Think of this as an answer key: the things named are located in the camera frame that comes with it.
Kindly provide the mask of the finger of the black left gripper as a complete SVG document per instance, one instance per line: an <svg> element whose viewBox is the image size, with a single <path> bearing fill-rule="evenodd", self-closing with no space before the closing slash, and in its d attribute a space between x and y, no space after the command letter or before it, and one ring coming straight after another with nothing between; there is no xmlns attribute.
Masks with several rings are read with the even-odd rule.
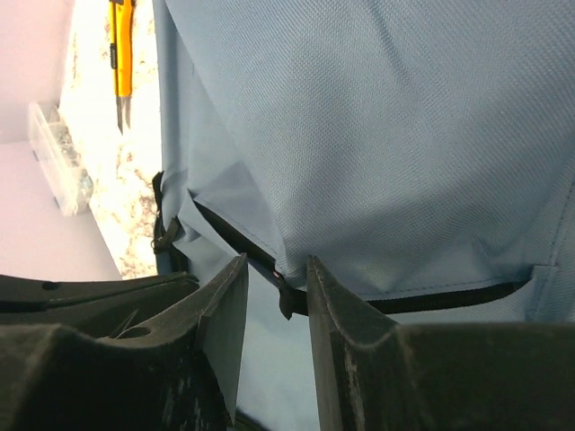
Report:
<svg viewBox="0 0 575 431"><path fill-rule="evenodd" d="M116 326L132 313L146 320L198 288L197 279L186 273L95 282L2 276L1 322Z"/></svg>

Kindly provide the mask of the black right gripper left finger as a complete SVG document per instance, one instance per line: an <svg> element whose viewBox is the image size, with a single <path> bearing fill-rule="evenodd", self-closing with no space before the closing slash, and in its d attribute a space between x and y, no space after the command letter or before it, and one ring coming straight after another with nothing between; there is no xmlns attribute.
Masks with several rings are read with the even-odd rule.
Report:
<svg viewBox="0 0 575 431"><path fill-rule="evenodd" d="M1 322L4 430L226 430L234 424L248 262L116 326Z"/></svg>

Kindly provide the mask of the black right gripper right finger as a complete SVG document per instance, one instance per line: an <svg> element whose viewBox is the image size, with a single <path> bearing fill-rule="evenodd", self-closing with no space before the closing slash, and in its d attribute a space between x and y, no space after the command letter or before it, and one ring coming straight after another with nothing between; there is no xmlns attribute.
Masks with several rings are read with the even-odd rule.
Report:
<svg viewBox="0 0 575 431"><path fill-rule="evenodd" d="M321 429L573 429L572 325L401 325L317 258L307 281Z"/></svg>

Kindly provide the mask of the blue backpack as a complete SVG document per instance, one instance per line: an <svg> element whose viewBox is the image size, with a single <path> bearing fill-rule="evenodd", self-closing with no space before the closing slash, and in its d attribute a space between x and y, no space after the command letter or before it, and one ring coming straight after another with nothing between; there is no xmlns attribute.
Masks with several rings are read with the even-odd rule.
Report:
<svg viewBox="0 0 575 431"><path fill-rule="evenodd" d="M207 283L251 258L238 406L320 426L315 255L402 323L573 321L571 1L156 1L162 213Z"/></svg>

